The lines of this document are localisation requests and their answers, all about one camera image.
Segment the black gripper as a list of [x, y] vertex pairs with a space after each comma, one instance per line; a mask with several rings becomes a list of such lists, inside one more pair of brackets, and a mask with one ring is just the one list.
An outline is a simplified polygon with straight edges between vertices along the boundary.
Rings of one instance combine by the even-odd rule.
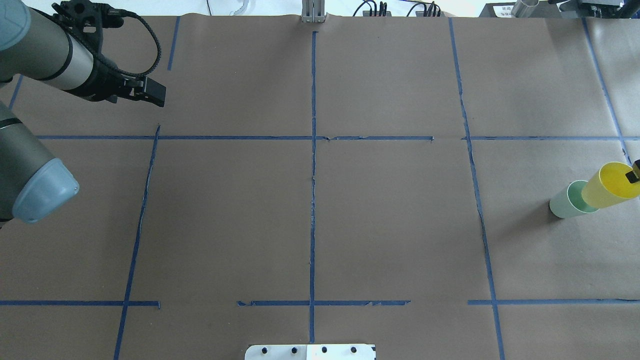
[[119, 73], [115, 62], [107, 57], [75, 57], [75, 77], [80, 81], [75, 87], [75, 96], [87, 101], [109, 101], [118, 99], [144, 101], [163, 108], [166, 103], [165, 85], [144, 76], [141, 79]]

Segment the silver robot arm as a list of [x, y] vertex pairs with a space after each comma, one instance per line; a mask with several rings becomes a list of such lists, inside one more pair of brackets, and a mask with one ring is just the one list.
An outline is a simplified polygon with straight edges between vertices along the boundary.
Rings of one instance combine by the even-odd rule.
[[[1, 2], [0, 80], [17, 75], [86, 101], [145, 101], [164, 107], [166, 87], [151, 79], [162, 57], [153, 28], [139, 14], [89, 0], [52, 5], [47, 14], [21, 0]], [[125, 71], [102, 51], [103, 30], [125, 18], [149, 32], [157, 54], [146, 71]], [[46, 148], [6, 104], [0, 119], [0, 218], [38, 223], [73, 198], [80, 185], [64, 162]]]

